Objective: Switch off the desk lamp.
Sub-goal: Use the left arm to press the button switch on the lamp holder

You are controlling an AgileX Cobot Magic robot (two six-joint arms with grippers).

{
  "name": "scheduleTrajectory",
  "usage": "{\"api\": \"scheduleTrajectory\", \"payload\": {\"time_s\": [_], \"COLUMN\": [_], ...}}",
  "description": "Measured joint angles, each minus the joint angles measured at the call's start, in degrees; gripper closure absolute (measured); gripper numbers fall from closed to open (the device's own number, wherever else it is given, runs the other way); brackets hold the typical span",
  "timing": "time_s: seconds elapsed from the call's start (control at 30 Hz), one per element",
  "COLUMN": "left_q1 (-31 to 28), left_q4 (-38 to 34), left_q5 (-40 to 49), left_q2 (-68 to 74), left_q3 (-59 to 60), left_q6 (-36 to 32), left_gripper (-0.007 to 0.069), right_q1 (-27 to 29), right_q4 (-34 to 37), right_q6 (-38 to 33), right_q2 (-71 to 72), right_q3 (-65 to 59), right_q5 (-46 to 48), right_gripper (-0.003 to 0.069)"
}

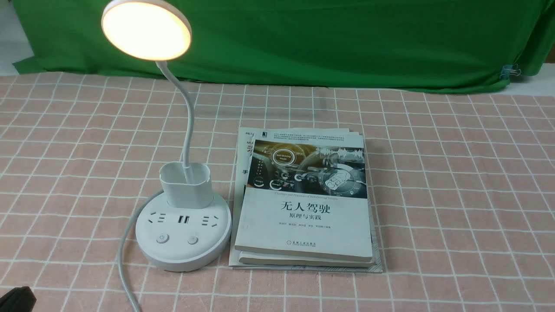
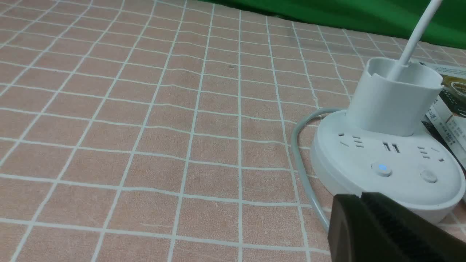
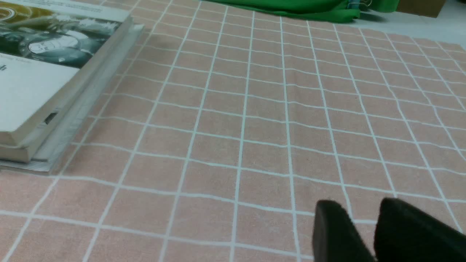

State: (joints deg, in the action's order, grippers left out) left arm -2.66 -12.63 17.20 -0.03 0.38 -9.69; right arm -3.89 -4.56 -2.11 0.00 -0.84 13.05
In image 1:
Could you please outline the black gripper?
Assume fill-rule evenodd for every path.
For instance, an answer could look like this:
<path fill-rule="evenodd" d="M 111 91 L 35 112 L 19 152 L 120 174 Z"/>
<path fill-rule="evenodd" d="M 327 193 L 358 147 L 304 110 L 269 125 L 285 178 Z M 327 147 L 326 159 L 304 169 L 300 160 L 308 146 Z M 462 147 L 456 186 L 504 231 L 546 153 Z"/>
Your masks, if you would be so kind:
<path fill-rule="evenodd" d="M 31 312 L 36 304 L 36 297 L 29 286 L 13 288 L 0 299 L 1 312 Z"/>

